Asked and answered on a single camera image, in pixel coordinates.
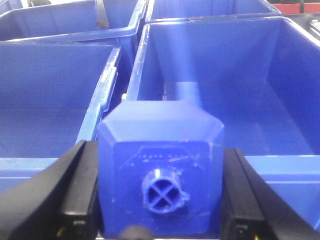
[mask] storage bin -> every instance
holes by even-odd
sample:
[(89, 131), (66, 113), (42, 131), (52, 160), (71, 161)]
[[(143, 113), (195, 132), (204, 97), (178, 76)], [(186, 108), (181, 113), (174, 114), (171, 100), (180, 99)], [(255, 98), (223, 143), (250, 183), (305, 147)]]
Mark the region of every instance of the storage bin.
[(285, 17), (152, 23), (127, 100), (188, 100), (247, 156), (320, 154), (320, 44)]
[(22, 9), (21, 0), (0, 0), (0, 15), (12, 9)]
[(146, 11), (146, 0), (104, 0), (110, 27), (96, 26), (95, 1), (17, 9), (0, 16), (0, 41), (120, 43), (119, 78), (127, 90)]
[(58, 158), (94, 140), (119, 54), (106, 44), (0, 43), (0, 158)]
[(320, 232), (320, 156), (247, 156), (258, 174)]
[(281, 15), (281, 12), (266, 0), (150, 0), (145, 22), (188, 21), (223, 15), (267, 17)]

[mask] circular port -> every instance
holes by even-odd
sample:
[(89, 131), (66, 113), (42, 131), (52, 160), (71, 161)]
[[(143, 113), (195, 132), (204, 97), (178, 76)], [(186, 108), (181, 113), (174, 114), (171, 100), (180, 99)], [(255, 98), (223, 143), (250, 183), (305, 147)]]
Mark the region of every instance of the circular port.
[(156, 169), (145, 177), (142, 192), (144, 204), (157, 214), (171, 213), (189, 199), (189, 195), (181, 190), (178, 176), (164, 169)]

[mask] blue block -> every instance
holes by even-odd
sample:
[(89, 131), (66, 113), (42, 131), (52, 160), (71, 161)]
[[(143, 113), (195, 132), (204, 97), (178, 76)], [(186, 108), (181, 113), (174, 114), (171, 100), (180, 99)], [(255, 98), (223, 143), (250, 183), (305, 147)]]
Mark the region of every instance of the blue block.
[(150, 0), (145, 22), (189, 21), (226, 15), (237, 18), (280, 16), (266, 0)]
[(120, 50), (0, 43), (0, 158), (58, 158), (76, 142), (94, 140), (111, 102)]
[(104, 236), (218, 234), (224, 125), (186, 101), (125, 101), (98, 126)]
[(13, 9), (22, 9), (21, 0), (0, 0), (0, 15)]

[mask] blue box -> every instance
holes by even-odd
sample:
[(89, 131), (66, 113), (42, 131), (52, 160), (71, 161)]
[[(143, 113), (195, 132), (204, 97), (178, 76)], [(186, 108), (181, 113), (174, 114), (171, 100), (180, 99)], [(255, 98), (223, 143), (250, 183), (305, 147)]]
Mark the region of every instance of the blue box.
[(0, 0), (0, 15), (13, 9), (22, 9), (21, 0)]
[(105, 238), (130, 225), (157, 237), (219, 231), (224, 126), (186, 101), (125, 101), (98, 126)]
[(272, 189), (320, 232), (320, 156), (247, 156)]
[[(290, 19), (151, 23), (141, 43), (127, 101), (189, 101), (223, 122), (225, 147), (288, 168), (291, 156), (320, 155), (320, 42)], [(306, 191), (319, 200), (318, 185)], [(305, 219), (318, 228), (314, 214)]]
[(76, 142), (94, 140), (120, 50), (101, 43), (0, 43), (0, 158), (58, 158)]
[(145, 22), (189, 21), (211, 16), (239, 18), (279, 16), (266, 0), (150, 0)]
[(0, 16), (0, 41), (108, 42), (121, 44), (119, 92), (132, 72), (146, 11), (146, 0), (104, 0), (110, 27), (96, 26), (94, 0), (17, 9)]

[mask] red object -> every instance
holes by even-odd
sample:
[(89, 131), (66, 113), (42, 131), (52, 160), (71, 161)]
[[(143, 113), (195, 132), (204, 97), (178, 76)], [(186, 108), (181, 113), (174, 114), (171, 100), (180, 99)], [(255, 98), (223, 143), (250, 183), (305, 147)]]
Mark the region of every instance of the red object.
[[(300, 4), (273, 4), (282, 14), (299, 14)], [(304, 4), (304, 13), (313, 14), (320, 13), (320, 2), (306, 2)]]

